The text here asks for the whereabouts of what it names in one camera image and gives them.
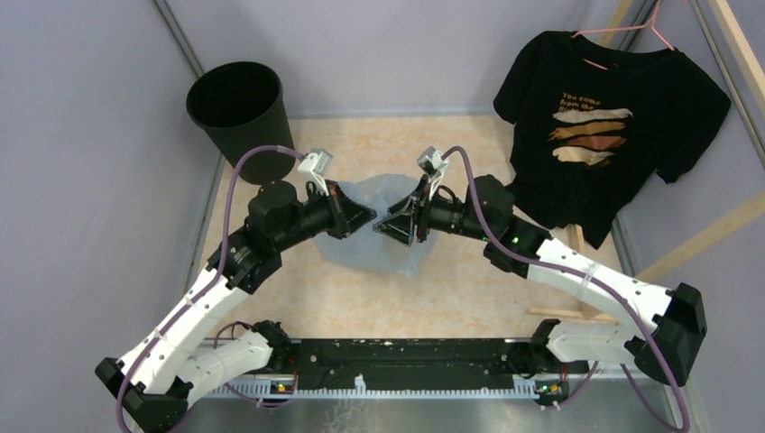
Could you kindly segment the light blue plastic trash bag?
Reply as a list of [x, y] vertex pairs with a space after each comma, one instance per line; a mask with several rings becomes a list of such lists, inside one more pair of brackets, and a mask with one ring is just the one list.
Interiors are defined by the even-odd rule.
[[[410, 176], [387, 173], [358, 182], [344, 181], [340, 188], [352, 200], [373, 209], [375, 219], [380, 220], [388, 215], [389, 207], [408, 196], [417, 185], [418, 181]], [[375, 233], [368, 223], [346, 239], [322, 234], [314, 238], [314, 244], [324, 259], [345, 267], [415, 277], [435, 249], [437, 239], [430, 235], [422, 244], [406, 246]]]

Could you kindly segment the black plastic trash bin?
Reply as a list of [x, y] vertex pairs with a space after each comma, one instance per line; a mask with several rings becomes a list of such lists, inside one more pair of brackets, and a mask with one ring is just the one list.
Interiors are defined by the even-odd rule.
[[257, 147], [295, 148], [281, 79], [261, 63], [237, 61], [208, 71], [190, 87], [186, 109], [233, 166]]

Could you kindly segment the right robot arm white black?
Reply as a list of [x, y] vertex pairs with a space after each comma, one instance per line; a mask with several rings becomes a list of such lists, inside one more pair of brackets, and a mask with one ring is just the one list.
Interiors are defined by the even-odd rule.
[[685, 386], [707, 333], [701, 292], [684, 282], [670, 289], [640, 281], [593, 261], [515, 216], [513, 204], [512, 193], [492, 175], [475, 178], [464, 201], [441, 197], [423, 176], [373, 229], [407, 246], [431, 231], [482, 240], [484, 257], [499, 270], [562, 290], [614, 319], [612, 325], [543, 320], [529, 347], [536, 369], [620, 363], [663, 384], [671, 371]]

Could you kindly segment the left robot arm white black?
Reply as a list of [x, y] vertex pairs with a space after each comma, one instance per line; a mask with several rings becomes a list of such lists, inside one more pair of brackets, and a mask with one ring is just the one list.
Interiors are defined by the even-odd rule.
[[132, 419], [144, 432], [171, 432], [198, 400], [230, 380], [286, 367], [290, 340], [270, 320], [218, 348], [196, 351], [230, 310], [281, 268], [282, 252], [320, 234], [344, 239], [375, 219], [374, 209], [352, 200], [337, 182], [326, 186], [307, 182], [305, 202], [284, 180], [261, 186], [244, 225], [225, 235], [167, 317], [134, 349], [98, 364], [97, 378], [115, 396], [122, 431]]

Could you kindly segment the wooden stick on floor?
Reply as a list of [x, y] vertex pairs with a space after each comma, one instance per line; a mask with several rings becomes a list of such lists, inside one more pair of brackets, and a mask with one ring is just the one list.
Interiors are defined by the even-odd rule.
[[529, 315], [540, 318], [555, 318], [559, 320], [578, 321], [585, 323], [616, 323], [617, 320], [611, 316], [599, 313], [592, 317], [586, 316], [580, 310], [565, 310], [565, 309], [542, 309], [542, 308], [529, 308], [526, 310]]

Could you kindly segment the black printed t-shirt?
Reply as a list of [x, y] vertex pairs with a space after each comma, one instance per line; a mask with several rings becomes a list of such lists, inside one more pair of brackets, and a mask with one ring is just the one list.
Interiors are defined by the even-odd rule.
[[509, 191], [547, 228], [599, 247], [652, 175], [691, 171], [732, 102], [677, 49], [617, 51], [545, 31], [519, 52], [493, 107], [513, 127]]

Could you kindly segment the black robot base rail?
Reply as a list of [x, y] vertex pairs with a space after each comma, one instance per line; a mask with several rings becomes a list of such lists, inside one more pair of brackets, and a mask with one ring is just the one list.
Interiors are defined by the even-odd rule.
[[211, 398], [264, 407], [298, 400], [564, 400], [587, 361], [561, 364], [525, 338], [295, 339], [286, 363], [220, 385]]

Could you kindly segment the wooden frame bar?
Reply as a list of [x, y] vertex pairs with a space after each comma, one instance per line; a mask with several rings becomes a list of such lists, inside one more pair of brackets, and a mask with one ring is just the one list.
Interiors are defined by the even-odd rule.
[[637, 274], [640, 281], [656, 281], [674, 271], [699, 254], [705, 252], [726, 237], [764, 216], [764, 191], [751, 196], [739, 206], [732, 208], [704, 230], [698, 232], [676, 247], [647, 269]]

